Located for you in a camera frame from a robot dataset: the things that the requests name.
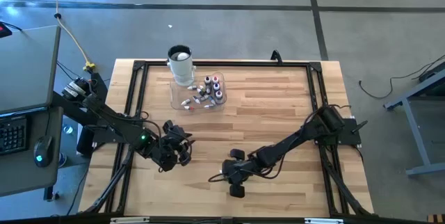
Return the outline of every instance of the concrete floor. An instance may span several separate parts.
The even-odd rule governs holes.
[[[20,0],[0,0],[0,20],[24,29],[56,24],[55,9],[47,7],[54,4],[53,0],[16,1]],[[286,60],[321,59],[312,11],[300,7],[310,6],[310,0],[61,1],[69,2],[70,8],[60,11],[66,25],[105,79],[110,77],[116,58],[165,58],[168,48],[178,43],[190,46],[194,58],[267,59],[272,50],[278,49]],[[108,9],[97,8],[94,6],[97,2],[113,5]],[[139,9],[134,4],[210,6],[162,10]],[[230,6],[218,9],[212,5],[275,7],[240,10]],[[445,0],[318,0],[318,5],[397,11],[404,7],[445,8]],[[427,214],[444,213],[445,173],[411,178],[405,175],[406,168],[421,164],[414,138],[403,110],[389,113],[382,108],[385,102],[416,81],[395,81],[393,95],[382,101],[365,95],[357,82],[363,80],[370,91],[382,95],[389,90],[389,77],[410,73],[444,54],[444,11],[320,14],[327,57],[341,62],[354,115],[358,120],[369,120],[361,130],[362,152],[373,206],[381,216],[425,220]],[[59,61],[79,73],[84,64],[66,33],[62,34]],[[55,90],[62,90],[68,81],[58,70]],[[85,165],[80,165],[59,171],[56,187],[63,194],[59,201],[43,202],[39,191],[0,198],[0,219],[66,214],[85,169]],[[33,206],[34,210],[24,213],[4,207],[23,204]]]

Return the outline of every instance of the transparent container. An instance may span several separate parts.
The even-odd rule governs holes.
[[[193,99],[193,96],[196,96],[198,99],[201,99],[201,97],[202,97],[197,92],[197,90],[196,89],[189,90],[189,89],[187,89],[187,87],[189,87],[189,86],[180,86],[173,80],[170,82],[170,105],[172,106],[172,108],[177,109],[177,110],[185,110],[185,111],[188,111],[188,109],[185,109],[184,106],[193,107],[192,111],[196,111],[196,110],[217,111],[217,110],[223,109],[224,103],[227,101],[224,75],[220,72],[216,72],[216,73],[206,75],[206,76],[195,77],[195,80],[193,81],[191,86],[197,86],[198,88],[200,86],[203,86],[204,89],[206,89],[206,84],[204,82],[205,77],[210,77],[210,79],[213,79],[213,77],[217,77],[219,79],[220,91],[222,92],[222,99],[219,101],[216,99],[215,91],[213,90],[213,86],[212,86],[211,94],[210,94],[210,96],[212,96],[212,98],[216,102],[215,106],[208,108],[208,109],[205,108],[206,105],[212,104],[209,99],[200,100],[200,104],[196,103],[195,100]],[[190,103],[188,103],[186,105],[181,105],[181,103],[187,99],[190,99]]]

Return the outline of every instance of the wooden tabletop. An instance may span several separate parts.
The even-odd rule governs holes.
[[[133,59],[117,59],[106,103],[123,112]],[[323,76],[330,104],[347,105],[340,64],[323,61]],[[229,196],[227,182],[208,183],[229,158],[232,148],[246,153],[272,145],[295,132],[312,112],[307,75],[301,67],[198,67],[196,76],[222,72],[227,102],[221,111],[178,111],[170,106],[168,67],[150,67],[143,110],[159,125],[172,120],[193,134],[192,161],[159,173],[150,159],[135,155],[131,170],[126,215],[139,216],[328,216],[318,148],[306,142],[286,155],[280,176],[250,177],[242,199]],[[133,111],[139,85],[136,85]],[[349,109],[341,109],[344,117]],[[88,208],[111,176],[116,145],[106,144],[91,160],[79,211]],[[368,211],[373,211],[362,160],[349,146],[339,147],[344,182]],[[336,206],[338,191],[332,182]]]

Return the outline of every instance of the black metal frame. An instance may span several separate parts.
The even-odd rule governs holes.
[[[276,61],[276,62],[273,62],[273,61],[200,61],[200,60],[194,60],[193,63],[196,66],[217,66],[217,67],[218,66],[225,66],[225,67],[240,67],[240,66],[241,67],[303,67],[306,69],[306,73],[307,73],[307,81],[309,84],[309,96],[310,96],[310,100],[311,100],[312,110],[315,111],[318,108],[318,102],[317,102],[316,93],[315,93],[314,79],[312,76],[314,72],[316,73],[318,85],[320,87],[322,104],[327,105],[327,94],[326,94],[325,84],[324,84],[324,80],[323,80],[323,71],[322,71],[320,62],[302,62],[302,61],[283,62],[283,60],[280,56],[280,53],[277,50],[275,50],[273,52],[270,59],[273,61]],[[147,77],[148,77],[148,70],[149,70],[150,66],[166,66],[166,61],[160,61],[160,60],[134,61],[133,70],[131,73],[130,84],[129,84],[129,90],[128,90],[128,94],[127,94],[127,102],[125,104],[125,110],[124,110],[124,113],[127,115],[130,114],[130,108],[131,108],[131,104],[133,102],[137,74],[139,73],[139,71],[142,70],[143,71],[142,80],[140,83],[138,100],[136,102],[136,114],[135,114],[136,117],[140,116],[140,112],[142,110],[142,105],[143,105],[143,98],[145,95],[145,86],[146,86]],[[319,148],[319,152],[321,153],[323,151],[323,148],[325,148],[325,147],[323,147],[322,145],[319,145],[318,148]],[[331,146],[331,148],[332,148],[331,154],[332,154],[332,160],[333,160],[332,164],[334,166],[334,169],[338,172],[340,178],[342,178],[341,167],[340,167],[340,162],[339,162],[339,155],[338,155],[337,149],[335,146]],[[120,162],[122,159],[123,151],[124,151],[124,144],[119,143],[118,148],[116,150],[112,178],[120,168]],[[131,174],[131,163],[133,160],[133,151],[129,150],[129,152],[131,152],[130,162],[129,162],[129,166],[127,166],[127,169],[125,171],[124,181],[122,183],[122,188],[121,188],[121,193],[120,193],[120,201],[119,201],[118,208],[115,211],[116,213],[119,213],[122,215],[124,214],[124,207],[125,207],[125,204],[127,201],[129,177]],[[337,211],[337,208],[335,207],[334,196],[332,194],[332,185],[331,185],[331,181],[330,181],[330,176],[323,166],[322,166],[322,171],[323,171],[323,178],[324,178],[324,182],[325,182],[327,207],[328,207],[330,216],[333,216],[335,214],[338,214],[339,212]],[[113,189],[113,191],[111,192],[111,194],[109,195],[109,197],[106,201],[106,204],[105,204],[105,212],[106,213],[112,212],[114,193],[115,193],[115,189]],[[346,202],[344,195],[341,193],[340,193],[340,202],[341,202],[341,213],[349,214],[348,204]],[[178,219],[178,218],[184,219],[184,220],[189,220],[189,221],[197,219],[197,218],[192,218],[192,217],[190,217],[190,218],[171,217],[170,219]],[[247,221],[247,220],[253,221],[254,219],[256,220],[257,218],[247,218],[245,221]],[[285,220],[296,221],[297,219],[298,218],[261,218],[261,219],[258,219],[258,221],[280,221],[280,222],[282,222]]]

